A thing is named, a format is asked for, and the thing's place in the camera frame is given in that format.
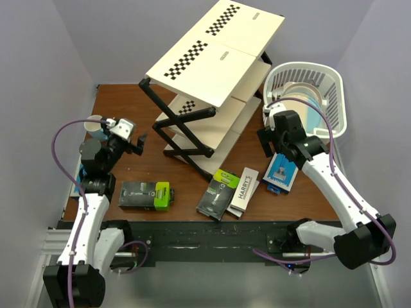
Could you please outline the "black green razor box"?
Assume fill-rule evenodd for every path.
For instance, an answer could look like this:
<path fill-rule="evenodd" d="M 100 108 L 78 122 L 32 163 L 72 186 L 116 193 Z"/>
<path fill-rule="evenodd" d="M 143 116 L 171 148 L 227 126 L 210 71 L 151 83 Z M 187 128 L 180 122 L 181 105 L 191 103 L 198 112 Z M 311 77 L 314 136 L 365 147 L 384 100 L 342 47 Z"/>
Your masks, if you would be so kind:
<path fill-rule="evenodd" d="M 174 199 L 169 182 L 123 182 L 118 205 L 123 210 L 168 211 Z"/>

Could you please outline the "black green razor package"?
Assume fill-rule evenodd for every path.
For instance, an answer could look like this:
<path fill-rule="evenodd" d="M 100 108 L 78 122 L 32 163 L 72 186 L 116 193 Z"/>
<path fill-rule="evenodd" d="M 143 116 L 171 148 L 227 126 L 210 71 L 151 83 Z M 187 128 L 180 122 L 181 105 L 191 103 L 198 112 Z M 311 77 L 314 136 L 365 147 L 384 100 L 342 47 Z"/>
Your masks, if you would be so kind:
<path fill-rule="evenodd" d="M 231 204 L 239 182 L 240 177 L 218 169 L 196 207 L 197 212 L 220 221 Z"/>

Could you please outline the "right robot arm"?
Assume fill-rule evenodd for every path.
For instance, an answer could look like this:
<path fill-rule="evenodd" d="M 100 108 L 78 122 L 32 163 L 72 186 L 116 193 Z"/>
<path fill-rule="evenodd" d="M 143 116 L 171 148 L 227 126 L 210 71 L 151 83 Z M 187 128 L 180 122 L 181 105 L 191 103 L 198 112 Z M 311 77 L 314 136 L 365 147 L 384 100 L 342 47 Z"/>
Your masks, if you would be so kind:
<path fill-rule="evenodd" d="M 266 156 L 283 154 L 319 188 L 337 214 L 341 227 L 302 219 L 288 228 L 286 245 L 301 252 L 308 245 L 323 248 L 353 270 L 387 252 L 394 252 L 396 221 L 369 205 L 340 172 L 331 150 L 317 136 L 307 136 L 297 112 L 270 116 L 273 126 L 258 131 Z"/>

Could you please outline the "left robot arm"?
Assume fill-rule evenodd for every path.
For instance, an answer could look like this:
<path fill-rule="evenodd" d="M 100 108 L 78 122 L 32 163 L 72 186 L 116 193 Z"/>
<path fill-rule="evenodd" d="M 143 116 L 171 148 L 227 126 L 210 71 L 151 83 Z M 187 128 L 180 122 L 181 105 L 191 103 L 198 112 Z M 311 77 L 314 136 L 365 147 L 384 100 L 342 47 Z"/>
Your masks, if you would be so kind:
<path fill-rule="evenodd" d="M 124 153 L 141 155 L 147 136 L 132 144 L 115 133 L 101 143 L 91 138 L 80 147 L 85 175 L 77 184 L 78 212 L 67 244 L 56 265 L 47 266 L 43 281 L 53 307 L 100 307 L 107 273 L 117 251 L 132 247 L 125 220 L 103 222 L 115 189 L 112 168 Z"/>

